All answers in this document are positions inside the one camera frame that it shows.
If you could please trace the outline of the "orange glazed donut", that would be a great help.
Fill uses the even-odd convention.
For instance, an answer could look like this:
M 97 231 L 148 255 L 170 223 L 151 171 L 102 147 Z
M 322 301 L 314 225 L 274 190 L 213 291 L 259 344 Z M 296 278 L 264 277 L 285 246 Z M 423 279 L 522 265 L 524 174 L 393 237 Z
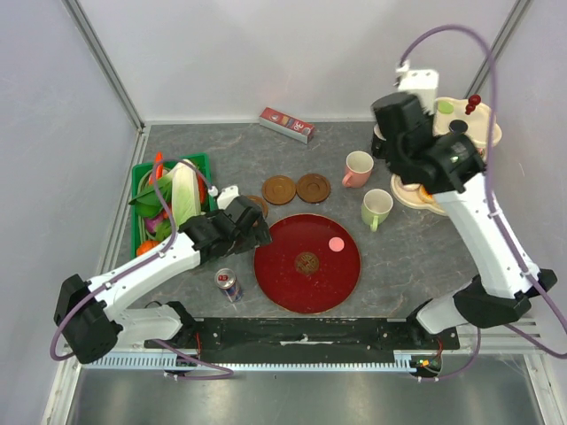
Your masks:
M 433 195 L 429 193 L 424 187 L 420 189 L 419 196 L 426 203 L 433 203 L 435 201 Z

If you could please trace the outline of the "black mug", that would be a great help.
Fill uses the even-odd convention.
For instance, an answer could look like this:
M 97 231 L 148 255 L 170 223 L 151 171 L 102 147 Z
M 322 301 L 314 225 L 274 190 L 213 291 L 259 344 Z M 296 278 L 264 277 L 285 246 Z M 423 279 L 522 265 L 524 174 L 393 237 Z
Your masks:
M 382 136 L 378 124 L 373 127 L 371 154 L 376 159 L 385 158 L 385 139 Z

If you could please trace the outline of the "black sandwich cookie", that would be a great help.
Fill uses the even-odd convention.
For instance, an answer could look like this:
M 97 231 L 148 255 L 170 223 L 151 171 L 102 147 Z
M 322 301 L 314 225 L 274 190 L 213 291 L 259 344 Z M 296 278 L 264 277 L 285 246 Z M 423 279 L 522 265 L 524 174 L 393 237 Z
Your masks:
M 464 120 L 452 120 L 448 124 L 448 129 L 454 134 L 465 134 L 469 126 Z

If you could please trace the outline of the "green macaron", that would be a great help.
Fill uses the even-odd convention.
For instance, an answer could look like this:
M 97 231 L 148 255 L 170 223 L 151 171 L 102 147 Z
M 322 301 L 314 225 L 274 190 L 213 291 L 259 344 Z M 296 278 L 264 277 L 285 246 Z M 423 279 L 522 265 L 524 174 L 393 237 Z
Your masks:
M 453 104 L 446 100 L 439 100 L 437 102 L 437 109 L 441 114 L 452 114 L 454 112 Z

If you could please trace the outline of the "green mug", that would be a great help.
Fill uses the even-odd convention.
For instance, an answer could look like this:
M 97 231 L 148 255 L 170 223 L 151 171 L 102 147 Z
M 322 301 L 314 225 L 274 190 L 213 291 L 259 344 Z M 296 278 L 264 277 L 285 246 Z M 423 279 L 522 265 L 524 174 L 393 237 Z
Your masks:
M 372 231 L 386 220 L 393 207 L 392 196 L 383 189 L 369 190 L 363 197 L 361 205 L 361 219 Z

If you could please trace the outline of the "pink mug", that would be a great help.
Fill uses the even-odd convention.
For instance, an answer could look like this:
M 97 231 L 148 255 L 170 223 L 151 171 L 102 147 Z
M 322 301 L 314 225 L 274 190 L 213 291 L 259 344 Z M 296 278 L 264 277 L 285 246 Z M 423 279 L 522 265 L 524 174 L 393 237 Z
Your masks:
M 346 168 L 342 185 L 347 188 L 361 188 L 368 181 L 373 166 L 374 159 L 367 152 L 350 152 L 346 157 Z

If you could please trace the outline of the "dark red round tray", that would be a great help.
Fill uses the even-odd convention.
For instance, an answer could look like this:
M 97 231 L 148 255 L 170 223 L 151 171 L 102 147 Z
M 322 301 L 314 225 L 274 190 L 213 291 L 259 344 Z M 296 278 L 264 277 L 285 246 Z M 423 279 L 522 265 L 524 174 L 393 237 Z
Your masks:
M 254 274 L 276 305 L 294 313 L 324 313 L 346 301 L 361 276 L 361 254 L 351 235 L 334 220 L 301 213 L 269 229 L 272 242 L 255 250 Z M 334 252 L 329 240 L 341 237 Z

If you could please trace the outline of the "pink macaron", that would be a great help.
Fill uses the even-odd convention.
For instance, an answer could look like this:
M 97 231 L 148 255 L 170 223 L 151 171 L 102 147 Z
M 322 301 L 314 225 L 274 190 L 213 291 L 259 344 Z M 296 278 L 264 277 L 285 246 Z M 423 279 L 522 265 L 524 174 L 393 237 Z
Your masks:
M 329 248 L 334 252 L 341 252 L 345 249 L 345 241 L 338 236 L 334 236 L 329 240 Z

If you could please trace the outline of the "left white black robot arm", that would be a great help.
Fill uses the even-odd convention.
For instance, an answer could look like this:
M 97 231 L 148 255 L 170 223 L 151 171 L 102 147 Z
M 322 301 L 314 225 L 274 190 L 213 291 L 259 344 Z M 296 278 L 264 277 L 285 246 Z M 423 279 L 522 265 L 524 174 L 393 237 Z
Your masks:
M 186 347 L 195 327 L 184 313 L 170 305 L 156 313 L 131 305 L 183 272 L 270 242 L 261 208 L 238 196 L 224 209 L 189 218 L 166 241 L 113 271 L 87 281 L 78 274 L 65 279 L 54 312 L 56 335 L 65 338 L 82 364 L 103 358 L 126 339 L 168 340 Z

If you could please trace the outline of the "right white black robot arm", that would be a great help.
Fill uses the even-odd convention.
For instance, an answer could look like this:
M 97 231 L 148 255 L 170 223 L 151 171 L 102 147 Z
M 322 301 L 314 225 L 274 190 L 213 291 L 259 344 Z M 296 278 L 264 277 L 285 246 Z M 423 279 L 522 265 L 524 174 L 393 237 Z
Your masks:
M 520 320 L 537 296 L 557 282 L 555 273 L 533 264 L 492 197 L 485 193 L 486 165 L 464 134 L 435 135 L 433 117 L 418 97 L 397 92 L 371 105 L 384 138 L 389 170 L 405 184 L 420 184 L 453 222 L 478 273 L 453 294 L 416 309 L 405 328 L 408 342 L 423 349 L 448 328 L 507 326 Z

